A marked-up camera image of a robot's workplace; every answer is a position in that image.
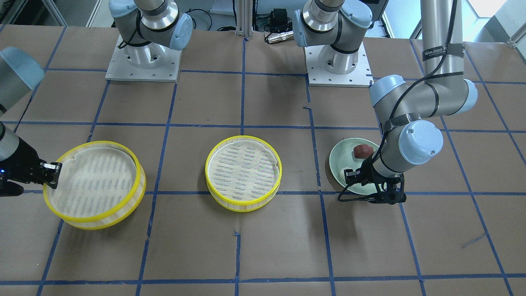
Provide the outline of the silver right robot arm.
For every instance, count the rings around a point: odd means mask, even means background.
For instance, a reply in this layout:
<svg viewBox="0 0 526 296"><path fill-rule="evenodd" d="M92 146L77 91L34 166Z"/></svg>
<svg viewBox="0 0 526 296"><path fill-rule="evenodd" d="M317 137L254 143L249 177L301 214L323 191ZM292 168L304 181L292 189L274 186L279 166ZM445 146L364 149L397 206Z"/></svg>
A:
<svg viewBox="0 0 526 296"><path fill-rule="evenodd" d="M174 0L10 0L1 24L1 116L20 123L46 70L105 71L115 39L133 70L172 66L194 22Z"/></svg>

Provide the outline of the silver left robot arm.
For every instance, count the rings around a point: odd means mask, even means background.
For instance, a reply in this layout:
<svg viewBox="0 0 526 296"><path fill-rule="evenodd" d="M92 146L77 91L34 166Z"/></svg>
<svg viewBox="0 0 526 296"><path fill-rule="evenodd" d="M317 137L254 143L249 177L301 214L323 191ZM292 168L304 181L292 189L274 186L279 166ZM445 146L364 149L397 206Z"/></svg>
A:
<svg viewBox="0 0 526 296"><path fill-rule="evenodd" d="M442 133L428 119L465 113L478 99L474 83L464 78L461 1L422 0L420 9L425 75L412 84L389 75L369 87L382 141L359 168L343 171L345 189L374 186L357 201L406 202L404 172L427 163L443 147ZM355 59L372 17L359 0L309 0L294 12L292 23L298 46L323 46L325 69L347 74L354 67L344 59Z"/></svg>

